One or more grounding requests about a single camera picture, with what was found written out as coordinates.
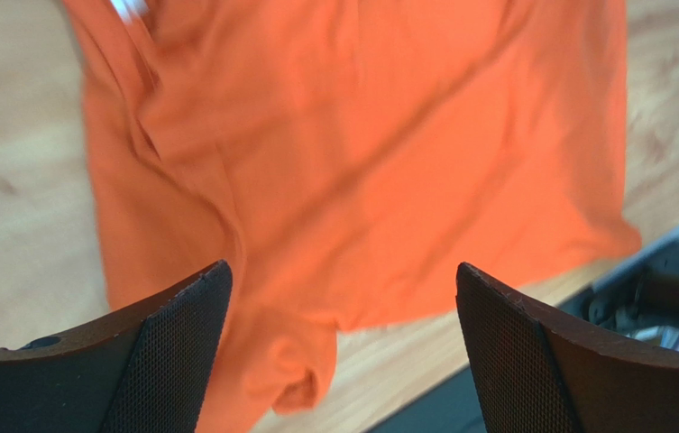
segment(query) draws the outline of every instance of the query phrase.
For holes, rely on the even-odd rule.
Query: black mesh pad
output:
[[[195,431],[231,279],[217,266],[145,321],[103,432]]]
[[[571,401],[538,323],[463,264],[457,308],[486,428],[490,433],[580,433]]]

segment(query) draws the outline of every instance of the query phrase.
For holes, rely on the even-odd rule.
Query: orange t-shirt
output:
[[[198,431],[311,407],[336,331],[639,247],[624,0],[66,0],[114,309],[226,259]]]

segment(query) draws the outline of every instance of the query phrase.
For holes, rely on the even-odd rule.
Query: wooden table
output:
[[[628,0],[625,215],[650,242],[679,224],[679,2]],[[0,1],[0,346],[107,312],[79,109],[80,63],[61,7]],[[526,288],[557,303],[613,263]],[[326,399],[255,429],[360,431],[467,362],[454,314],[340,336]]]

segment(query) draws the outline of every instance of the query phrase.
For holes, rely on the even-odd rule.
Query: clothing label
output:
[[[147,12],[144,0],[110,0],[110,2],[125,23],[130,22],[133,15],[139,16]]]

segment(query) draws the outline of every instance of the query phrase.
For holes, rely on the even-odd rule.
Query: wood grain surface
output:
[[[625,215],[650,242],[679,224],[679,1],[628,0]],[[107,312],[79,109],[80,61],[61,7],[0,1],[0,346]],[[526,288],[558,303],[613,263]],[[362,431],[465,365],[454,314],[339,338],[335,381],[304,414],[255,431]]]

